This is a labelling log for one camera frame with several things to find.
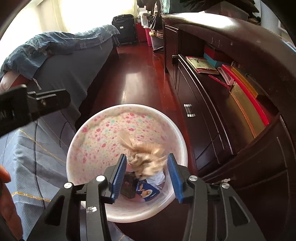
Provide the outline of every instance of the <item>shelf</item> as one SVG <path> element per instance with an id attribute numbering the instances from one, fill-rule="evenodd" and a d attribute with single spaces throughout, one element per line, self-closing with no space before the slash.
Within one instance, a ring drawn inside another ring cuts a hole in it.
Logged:
<path id="1" fill-rule="evenodd" d="M 204 98 L 209 98 L 208 105 L 212 102 L 221 120 L 222 126 L 225 128 L 233 153 L 238 153 L 254 140 L 240 108 L 229 94 L 229 90 L 226 87 L 210 78 L 208 74 L 196 72 L 192 66 L 186 62 L 184 56 L 181 56 L 181 58 L 196 77 L 196 80 L 194 79 L 195 85 L 198 88 L 203 88 L 207 93 L 208 97 L 204 96 Z"/>

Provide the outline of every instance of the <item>white bowl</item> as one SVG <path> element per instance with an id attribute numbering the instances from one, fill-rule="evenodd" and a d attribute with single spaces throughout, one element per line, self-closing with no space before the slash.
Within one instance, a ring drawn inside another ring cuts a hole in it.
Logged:
<path id="1" fill-rule="evenodd" d="M 104 130 L 98 128 L 102 125 L 108 127 Z M 173 153 L 178 164 L 187 166 L 188 157 L 184 138 L 169 117 L 148 106 L 123 104 L 100 111 L 78 130 L 67 155 L 68 181 L 74 185 L 87 183 L 97 175 L 103 174 L 108 166 L 117 163 L 118 154 L 126 152 L 117 145 L 119 140 L 116 130 L 120 128 L 131 130 L 130 134 L 136 139 L 143 138 L 143 141 L 163 145 L 165 154 Z M 119 195 L 114 204 L 105 205 L 107 219 L 117 223 L 137 222 L 154 216 L 168 206 L 175 199 L 175 194 L 167 167 L 164 173 L 165 184 L 159 195 L 148 202 L 135 202 Z"/>

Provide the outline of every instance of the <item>black suitcase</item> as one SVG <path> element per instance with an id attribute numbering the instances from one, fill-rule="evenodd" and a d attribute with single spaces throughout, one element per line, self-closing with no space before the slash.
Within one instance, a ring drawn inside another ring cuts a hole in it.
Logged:
<path id="1" fill-rule="evenodd" d="M 132 44 L 136 41 L 136 28 L 133 15 L 118 15 L 113 18 L 112 25 L 120 32 L 120 34 L 117 35 L 120 45 Z"/>

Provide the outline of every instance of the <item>wooden floor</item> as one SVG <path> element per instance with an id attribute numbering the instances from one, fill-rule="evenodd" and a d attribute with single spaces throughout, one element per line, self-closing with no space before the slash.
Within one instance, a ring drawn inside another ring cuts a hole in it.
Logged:
<path id="1" fill-rule="evenodd" d="M 163 54 L 154 54 L 147 43 L 118 48 L 119 63 L 108 73 L 95 100 L 91 115 L 118 104 L 143 104 L 167 115 L 181 130 L 186 144 L 182 113 L 164 73 Z M 181 241 L 188 206 L 175 199 L 163 211 L 135 223 L 118 223 L 124 234 L 135 241 Z"/>

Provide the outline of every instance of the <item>finger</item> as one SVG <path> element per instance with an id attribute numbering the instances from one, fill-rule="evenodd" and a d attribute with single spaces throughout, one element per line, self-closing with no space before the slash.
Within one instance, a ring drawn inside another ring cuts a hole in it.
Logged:
<path id="1" fill-rule="evenodd" d="M 8 171 L 2 165 L 0 165 L 0 179 L 4 183 L 8 183 L 11 181 Z"/>
<path id="2" fill-rule="evenodd" d="M 2 184 L 2 196 L 0 198 L 0 213 L 6 221 L 13 235 L 20 240 L 22 238 L 22 222 L 17 215 L 11 194 L 5 184 Z"/>

